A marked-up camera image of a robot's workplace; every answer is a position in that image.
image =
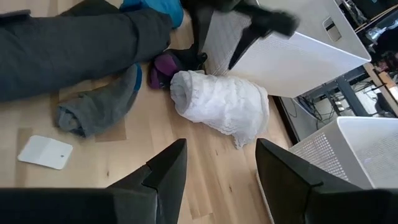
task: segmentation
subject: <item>white cloth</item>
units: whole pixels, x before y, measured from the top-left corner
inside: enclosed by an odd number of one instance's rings
[[[179,115],[232,134],[238,149],[253,141],[268,124],[267,91],[247,80],[178,72],[170,90]]]

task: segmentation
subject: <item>white tag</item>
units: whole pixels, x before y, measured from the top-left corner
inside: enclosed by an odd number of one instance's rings
[[[18,156],[22,162],[30,162],[61,170],[65,167],[73,146],[43,136],[32,136]]]

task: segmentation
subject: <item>white card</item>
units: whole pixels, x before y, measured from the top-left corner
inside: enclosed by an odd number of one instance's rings
[[[32,136],[18,156],[22,162],[30,162],[61,170],[65,167],[73,146],[43,136]]]

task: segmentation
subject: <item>wooden floor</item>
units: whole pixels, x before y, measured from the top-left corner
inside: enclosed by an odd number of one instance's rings
[[[64,11],[72,3],[0,0],[0,8],[29,7],[36,16],[48,16]],[[183,27],[172,34],[172,47],[187,47],[191,39],[185,19]],[[93,138],[77,138],[54,127],[52,120],[59,101],[106,83],[106,79],[86,81],[59,93],[0,103],[0,187],[107,187],[176,139],[186,138],[188,173],[179,223],[269,223],[255,180],[254,144],[236,150],[231,136],[179,116],[167,91],[154,91],[143,83],[126,117]],[[272,99],[270,111],[268,130],[259,137],[288,148],[290,143]],[[19,151],[34,134],[73,145],[63,170],[17,161]]]

